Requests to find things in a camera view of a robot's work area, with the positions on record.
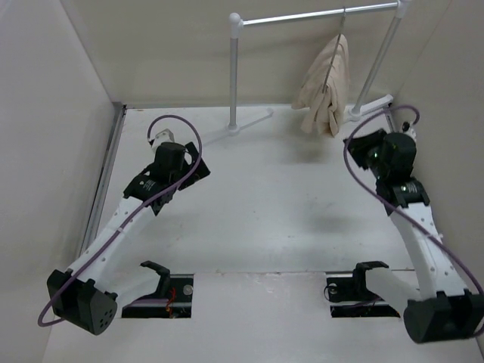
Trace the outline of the beige cargo trousers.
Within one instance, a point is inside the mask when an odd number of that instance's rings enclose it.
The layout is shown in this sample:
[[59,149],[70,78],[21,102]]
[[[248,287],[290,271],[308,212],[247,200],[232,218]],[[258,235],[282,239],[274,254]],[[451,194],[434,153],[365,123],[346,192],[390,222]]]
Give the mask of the beige cargo trousers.
[[334,65],[330,72],[327,90],[324,84],[336,36],[318,54],[305,74],[302,85],[291,105],[294,110],[308,109],[301,123],[301,130],[307,134],[329,132],[337,135],[345,122],[345,109],[349,100],[349,47],[345,36],[341,36]]

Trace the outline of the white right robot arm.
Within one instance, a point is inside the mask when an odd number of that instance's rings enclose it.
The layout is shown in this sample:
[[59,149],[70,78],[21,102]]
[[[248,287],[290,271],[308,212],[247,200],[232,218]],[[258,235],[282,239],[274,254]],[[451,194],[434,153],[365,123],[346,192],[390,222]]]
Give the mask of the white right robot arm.
[[471,293],[455,270],[456,258],[442,245],[433,223],[430,199],[412,175],[414,139],[382,129],[344,139],[343,158],[354,160],[376,179],[373,195],[400,233],[418,286],[400,280],[381,261],[359,262],[345,278],[328,278],[332,303],[359,306],[381,299],[400,314],[415,343],[474,338],[483,320],[483,293]]

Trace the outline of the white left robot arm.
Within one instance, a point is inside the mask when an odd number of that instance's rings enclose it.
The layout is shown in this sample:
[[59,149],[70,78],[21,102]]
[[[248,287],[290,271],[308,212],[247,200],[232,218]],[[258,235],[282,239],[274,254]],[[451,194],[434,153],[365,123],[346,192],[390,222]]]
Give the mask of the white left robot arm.
[[48,277],[54,314],[97,336],[136,300],[149,296],[159,302],[172,296],[168,268],[145,260],[132,279],[121,281],[115,275],[116,267],[128,246],[175,192],[209,174],[194,143],[161,143],[154,161],[126,187],[115,213],[91,246],[66,271],[54,270]]

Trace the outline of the grey clothes hanger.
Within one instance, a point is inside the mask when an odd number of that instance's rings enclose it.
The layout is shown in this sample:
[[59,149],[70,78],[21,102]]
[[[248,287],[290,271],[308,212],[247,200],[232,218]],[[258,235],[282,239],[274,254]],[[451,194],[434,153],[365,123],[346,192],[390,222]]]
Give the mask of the grey clothes hanger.
[[341,36],[343,34],[343,31],[344,31],[344,27],[345,27],[345,22],[346,22],[346,6],[343,6],[343,12],[342,12],[341,20],[340,20],[339,32],[338,32],[337,37],[336,37],[334,49],[333,49],[333,52],[332,52],[332,55],[331,55],[331,58],[330,58],[330,63],[328,65],[327,72],[325,74],[323,88],[321,90],[321,93],[323,95],[325,94],[325,92],[327,90],[327,84],[328,84],[330,72],[332,70],[332,67],[334,65],[334,60],[335,60],[335,57],[336,57],[337,52],[338,52],[340,39],[341,39]]

